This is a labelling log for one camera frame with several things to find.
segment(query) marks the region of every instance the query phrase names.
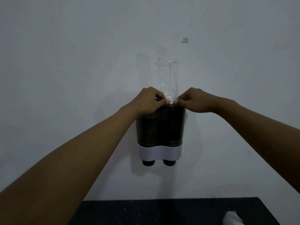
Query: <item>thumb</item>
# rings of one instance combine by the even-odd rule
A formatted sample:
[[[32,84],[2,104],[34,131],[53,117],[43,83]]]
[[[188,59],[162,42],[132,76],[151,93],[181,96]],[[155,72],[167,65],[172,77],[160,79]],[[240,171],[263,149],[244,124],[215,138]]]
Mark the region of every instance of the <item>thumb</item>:
[[[173,103],[176,106],[182,106],[182,107],[185,107],[185,108],[188,105],[188,101],[185,101],[185,100],[174,100]]]
[[[159,100],[157,101],[157,107],[160,108],[161,106],[165,106],[170,104],[170,100]]]

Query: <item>hand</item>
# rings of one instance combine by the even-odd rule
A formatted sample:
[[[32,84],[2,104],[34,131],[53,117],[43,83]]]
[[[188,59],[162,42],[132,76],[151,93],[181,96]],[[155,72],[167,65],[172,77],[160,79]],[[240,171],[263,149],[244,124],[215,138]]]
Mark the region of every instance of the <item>hand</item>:
[[[170,104],[164,94],[153,88],[143,88],[141,92],[130,102],[138,109],[138,115],[148,115],[154,113],[161,106]]]
[[[214,112],[219,99],[220,97],[191,87],[179,96],[177,100],[174,100],[173,103],[174,105],[185,107],[192,112],[206,113]]]

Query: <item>black table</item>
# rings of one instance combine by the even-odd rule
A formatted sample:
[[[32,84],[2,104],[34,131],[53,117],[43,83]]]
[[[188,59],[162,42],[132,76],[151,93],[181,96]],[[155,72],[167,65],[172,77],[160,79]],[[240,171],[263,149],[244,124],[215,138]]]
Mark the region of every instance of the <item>black table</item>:
[[[279,225],[258,197],[83,201],[70,225],[220,225],[236,211],[246,225]]]

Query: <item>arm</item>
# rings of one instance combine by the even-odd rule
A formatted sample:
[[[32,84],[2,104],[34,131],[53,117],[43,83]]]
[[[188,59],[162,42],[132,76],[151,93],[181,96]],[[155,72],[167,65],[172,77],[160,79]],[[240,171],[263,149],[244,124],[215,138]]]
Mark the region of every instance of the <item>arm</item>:
[[[300,193],[300,130],[248,110],[233,100],[190,88],[174,101],[193,112],[224,118],[245,141]]]
[[[0,193],[2,224],[67,224],[134,120],[168,102],[162,92],[144,88],[117,113],[41,159]]]

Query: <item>white wall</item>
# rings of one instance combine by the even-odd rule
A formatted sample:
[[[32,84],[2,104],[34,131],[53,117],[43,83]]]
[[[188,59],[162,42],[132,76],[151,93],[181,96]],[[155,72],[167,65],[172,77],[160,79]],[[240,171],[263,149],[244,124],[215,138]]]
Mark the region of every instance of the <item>white wall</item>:
[[[180,94],[202,88],[300,128],[299,7],[0,0],[0,189],[142,87],[159,88],[157,55],[179,59]],[[188,112],[174,167],[143,166],[135,143],[132,125],[86,199],[257,196],[281,224],[300,221],[300,195],[214,114]]]

